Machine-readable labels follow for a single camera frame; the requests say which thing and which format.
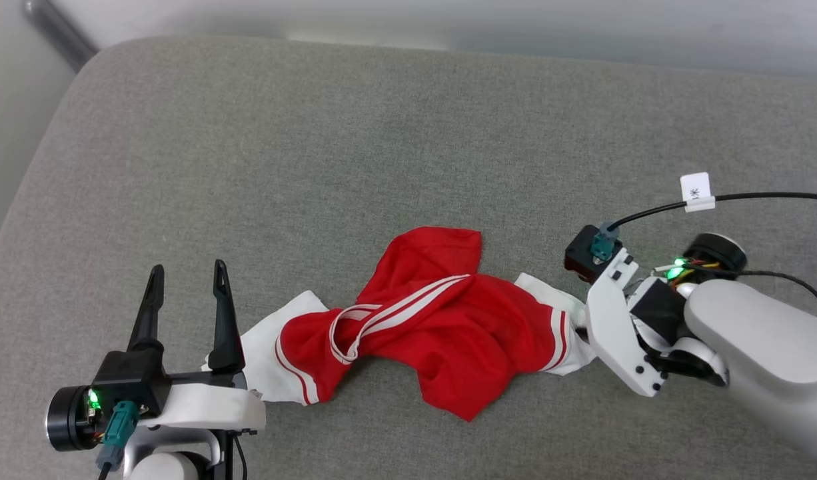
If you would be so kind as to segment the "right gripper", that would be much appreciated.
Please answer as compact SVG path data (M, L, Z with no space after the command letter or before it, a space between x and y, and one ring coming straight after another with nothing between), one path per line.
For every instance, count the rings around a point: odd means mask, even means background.
M725 387L725 362L689 328L685 308L701 283L737 279L747 262L741 246L712 232L699 234L681 256L645 277L637 276L633 256L620 249L587 294L590 346L638 395L655 396L672 375Z

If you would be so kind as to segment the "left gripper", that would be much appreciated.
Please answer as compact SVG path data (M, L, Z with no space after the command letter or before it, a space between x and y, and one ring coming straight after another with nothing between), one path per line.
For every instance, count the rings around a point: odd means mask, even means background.
M137 313L127 351L157 350L159 310L164 305L165 270L155 265ZM122 455L150 455L158 449L205 445L222 455L242 434L266 423L265 404L246 387L246 367L228 267L215 261L216 299L213 373L168 375L160 370L98 373L89 385L61 388L46 415L46 434L55 450L85 451L111 445Z

